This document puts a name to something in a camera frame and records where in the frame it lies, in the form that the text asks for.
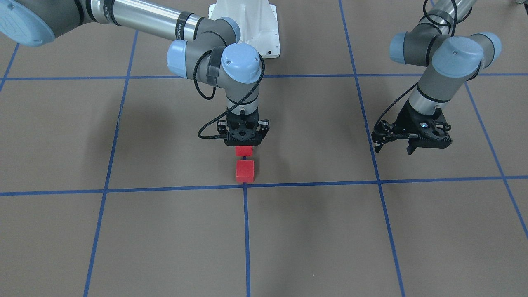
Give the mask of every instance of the blue grid line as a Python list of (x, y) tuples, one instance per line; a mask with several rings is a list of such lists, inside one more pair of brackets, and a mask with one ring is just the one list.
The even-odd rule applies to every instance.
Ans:
[(248, 188), (275, 188), (275, 187), (314, 187), (317, 185), (356, 185), (377, 184), (375, 180), (367, 181), (322, 181), (322, 182), (286, 182), (286, 183), (256, 183), (247, 185)]
[[(128, 62), (128, 70), (127, 70), (127, 76), (130, 76), (130, 72), (132, 70), (132, 63), (134, 61), (134, 52), (136, 50), (136, 43), (137, 43), (137, 37), (138, 37), (139, 31), (136, 30), (136, 33), (134, 34), (134, 41), (132, 43), (132, 50), (130, 51), (130, 60)], [(84, 285), (84, 294), (83, 297), (88, 297), (88, 291), (90, 289), (90, 281), (92, 277), (92, 270), (93, 270), (93, 263), (95, 261), (96, 251), (97, 251), (97, 243), (99, 241), (99, 232), (101, 231), (101, 223), (102, 223), (102, 215), (105, 211), (105, 203), (106, 203), (106, 196), (108, 192), (108, 184), (110, 183), (110, 175), (112, 173), (112, 165), (114, 163), (114, 156), (116, 153), (116, 146), (117, 146), (117, 138), (119, 136), (119, 123), (121, 120), (121, 116), (123, 114), (123, 105), (125, 104), (125, 98), (127, 96), (127, 90), (128, 90), (128, 82), (129, 79), (127, 78), (125, 80), (125, 86), (123, 87), (123, 95), (121, 97), (121, 105), (119, 106), (119, 114), (117, 116), (117, 122), (116, 122), (116, 131), (114, 133), (114, 142), (112, 143), (112, 151), (110, 152), (110, 160), (108, 161), (108, 171), (106, 175), (106, 181), (105, 181), (105, 188), (103, 190), (102, 198), (101, 198), (101, 206), (99, 208), (99, 217), (97, 219), (97, 226), (96, 226), (96, 232), (93, 238), (93, 246), (92, 246), (92, 253), (90, 255), (90, 264), (88, 266), (88, 272), (86, 275), (86, 284)]]
[(389, 235), (389, 242), (390, 242), (390, 245), (391, 245), (392, 257), (394, 259), (394, 267), (396, 269), (396, 274), (398, 276), (398, 283), (399, 283), (399, 286), (400, 286), (401, 296), (405, 297), (405, 288), (403, 287), (403, 280), (402, 280), (401, 271), (400, 271), (400, 264), (399, 264), (399, 261), (398, 261), (398, 255), (396, 253), (396, 246), (394, 244), (394, 238), (392, 236), (392, 228), (391, 228), (391, 223), (390, 223), (390, 220), (389, 220), (389, 213), (387, 211), (387, 206), (386, 206), (386, 203), (385, 203), (385, 196), (383, 194), (383, 188), (382, 188), (381, 182), (380, 182), (380, 173), (378, 171), (378, 164), (376, 163), (376, 156), (374, 155), (374, 147), (372, 146), (372, 141), (371, 141), (371, 138), (370, 138), (369, 123), (368, 123), (366, 112), (365, 112), (365, 106), (363, 104), (363, 96), (361, 95), (360, 82), (359, 82), (359, 78), (357, 76), (356, 64), (355, 64), (355, 61), (354, 61), (354, 53), (352, 52), (352, 46), (351, 46), (351, 43), (350, 43), (350, 38), (348, 36), (348, 27), (346, 25), (345, 13), (343, 11), (343, 3), (342, 3), (342, 0), (338, 0), (338, 1), (339, 1), (339, 8), (341, 10), (341, 18), (342, 18), (342, 21), (343, 21), (343, 28), (345, 30), (346, 43), (348, 45), (348, 52), (350, 54), (350, 61), (352, 63), (352, 70), (354, 71), (354, 80), (355, 80), (355, 83), (356, 83), (357, 95), (358, 95), (359, 100), (360, 100), (361, 113), (363, 115), (363, 120), (365, 121), (365, 131), (366, 131), (367, 140), (368, 140), (369, 146), (370, 146), (370, 154), (371, 154), (371, 158), (372, 158), (372, 164), (374, 166), (374, 172), (376, 174), (376, 181), (377, 181), (378, 190), (379, 190), (379, 193), (380, 193), (381, 205), (383, 207), (383, 214), (385, 216), (385, 224), (386, 224), (386, 227), (387, 227), (387, 233)]
[(40, 196), (40, 195), (64, 195), (64, 194), (92, 194), (103, 193), (102, 189), (96, 190), (62, 190), (62, 191), (24, 191), (24, 192), (0, 192), (2, 196)]
[(423, 73), (365, 73), (356, 74), (357, 77), (415, 77), (422, 76)]
[(20, 43), (17, 43), (15, 46), (15, 49), (13, 50), (13, 54), (11, 55), (11, 59), (9, 60), (9, 64), (7, 65), (7, 69), (5, 70), (4, 76), (2, 78), (2, 82), (0, 82), (0, 92), (4, 88), (5, 81), (7, 80), (7, 76), (9, 75), (9, 71), (11, 70), (11, 66), (13, 65), (13, 62), (15, 61), (16, 53), (18, 52), (18, 47), (20, 47)]
[(479, 76), (528, 76), (528, 73), (479, 73)]
[(502, 169), (501, 163), (498, 160), (497, 153), (495, 152), (495, 149), (493, 148), (493, 144), (491, 139), (489, 138), (488, 131), (486, 130), (486, 127), (484, 126), (484, 121), (482, 121), (482, 117), (480, 116), (480, 112), (478, 111), (477, 104), (475, 103), (475, 99), (473, 98), (473, 94), (471, 93), (471, 90), (469, 89), (469, 85), (467, 82), (464, 83), (466, 86), (467, 93), (469, 94), (469, 99), (471, 100), (471, 104), (473, 104), (473, 109), (475, 110), (475, 113), (477, 114), (478, 121), (480, 122), (480, 126), (482, 127), (482, 131), (484, 131), (484, 135), (486, 136), (486, 140), (488, 141), (489, 148), (492, 151), (493, 158), (495, 159), (495, 163), (497, 164), (498, 170), (501, 173), (502, 180), (504, 181), (504, 185), (506, 186), (506, 190), (508, 191), (508, 195), (510, 195), (510, 200), (512, 201), (513, 207), (515, 208), (515, 212), (517, 212), (517, 217), (519, 218), (519, 221), (521, 222), (521, 226), (523, 227), (524, 234), (526, 235), (526, 239), (528, 239), (528, 229), (526, 228), (526, 223), (524, 222), (523, 216), (521, 212), (519, 211), (519, 207), (517, 206), (517, 202), (515, 201), (515, 198), (513, 197), (512, 190), (510, 189), (510, 185), (508, 184), (508, 180), (506, 178), (506, 175), (504, 174), (504, 171)]
[[(480, 76), (528, 76), (528, 73), (481, 73)], [(346, 73), (346, 74), (305, 74), (305, 75), (264, 75), (265, 78), (330, 78), (330, 77), (419, 77), (422, 73)], [(75, 76), (75, 77), (7, 77), (2, 81), (26, 80), (105, 80), (105, 79), (182, 79), (176, 75), (154, 76)]]
[(456, 181), (483, 181), (483, 180), (502, 180), (502, 177), (380, 180), (380, 183), (390, 184), (390, 183), (456, 182)]
[(127, 79), (126, 76), (72, 76), (72, 77), (8, 77), (6, 80), (101, 80), (101, 79)]
[[(504, 177), (508, 180), (528, 180), (528, 175), (512, 175)], [(503, 177), (465, 177), (465, 178), (436, 178), (436, 179), (402, 179), (402, 180), (380, 180), (381, 184), (392, 183), (425, 183), (425, 182), (460, 182), (460, 181), (486, 181), (502, 180)], [(255, 184), (222, 184), (222, 185), (192, 185), (179, 187), (157, 187), (157, 188), (114, 188), (106, 190), (107, 193), (137, 193), (137, 192), (161, 192), (161, 191), (193, 191), (193, 190), (224, 190), (246, 188), (287, 188), (287, 187), (316, 187), (333, 185), (360, 185), (378, 184), (377, 180), (365, 181), (328, 181), (328, 182), (290, 182), (290, 183), (255, 183)], [(61, 194), (90, 194), (103, 193), (104, 189), (90, 190), (58, 190), (58, 191), (21, 191), (0, 192), (2, 196), (41, 196)]]
[(511, 175), (511, 176), (506, 176), (506, 179), (507, 180), (525, 180), (525, 179), (528, 179), (528, 175)]
[(305, 74), (305, 75), (264, 75), (265, 78), (302, 78), (302, 77), (354, 77), (354, 74)]
[(159, 188), (125, 188), (125, 189), (108, 189), (108, 193), (136, 193), (136, 192), (163, 192), (163, 191), (192, 191), (192, 190), (222, 190), (222, 189), (240, 189), (241, 184), (224, 184), (224, 185), (195, 185), (182, 187), (159, 187)]
[(246, 240), (246, 297), (251, 297), (251, 258), (249, 253), (249, 214), (248, 214), (248, 184), (242, 185), (244, 189), (244, 237)]

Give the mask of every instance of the brown floor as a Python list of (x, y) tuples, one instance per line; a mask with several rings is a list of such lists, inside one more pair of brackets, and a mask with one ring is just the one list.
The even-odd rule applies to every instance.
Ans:
[(282, 53), (252, 184), (233, 148), (196, 137), (225, 99), (168, 71), (170, 41), (100, 24), (41, 48), (0, 35), (0, 296), (526, 296), (514, 2), (480, 0), (459, 25), (496, 33), (502, 55), (445, 109), (453, 144), (408, 156), (404, 141), (374, 154), (365, 124), (424, 71), (388, 56), (421, 2), (272, 1)]

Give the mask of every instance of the red block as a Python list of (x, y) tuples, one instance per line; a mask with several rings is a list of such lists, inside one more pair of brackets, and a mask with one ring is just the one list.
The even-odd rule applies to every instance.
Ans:
[(237, 161), (237, 182), (253, 182), (255, 178), (255, 162), (250, 160)]
[(251, 145), (241, 145), (235, 146), (234, 151), (239, 157), (251, 157), (253, 156), (253, 146)]

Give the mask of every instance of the robotic arm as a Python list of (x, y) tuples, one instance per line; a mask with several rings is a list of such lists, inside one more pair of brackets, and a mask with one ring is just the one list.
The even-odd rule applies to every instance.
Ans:
[(515, 0), (517, 4), (524, 4), (524, 9), (526, 10), (526, 13), (528, 14), (528, 0)]
[[(237, 44), (240, 28), (234, 20), (213, 21), (143, 0), (0, 0), (0, 31), (29, 47), (92, 22), (173, 40), (167, 52), (172, 73), (193, 79), (206, 99), (214, 97), (214, 88), (225, 89), (227, 110), (200, 129), (200, 138), (224, 140), (230, 146), (259, 145), (264, 139), (269, 121), (258, 119), (257, 100), (264, 61), (253, 47)], [(203, 95), (197, 82), (213, 86), (213, 95)], [(202, 136), (214, 122), (219, 134)]]
[[(455, 36), (456, 25), (471, 12), (476, 0), (439, 0), (411, 32), (397, 34), (390, 45), (390, 57), (402, 64), (427, 67), (412, 86), (383, 112), (374, 125), (372, 140), (378, 153), (384, 144), (398, 139), (409, 141), (408, 154), (418, 147), (445, 149), (452, 139), (442, 109), (465, 81), (475, 78), (501, 53), (501, 41), (493, 33)], [(381, 118), (412, 91), (396, 121)]]

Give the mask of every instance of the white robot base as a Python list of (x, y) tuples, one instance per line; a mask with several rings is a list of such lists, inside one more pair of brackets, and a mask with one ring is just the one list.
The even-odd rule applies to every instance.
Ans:
[(223, 16), (238, 23), (241, 43), (251, 45), (265, 59), (280, 56), (277, 7), (268, 0), (218, 0), (209, 6), (210, 19)]

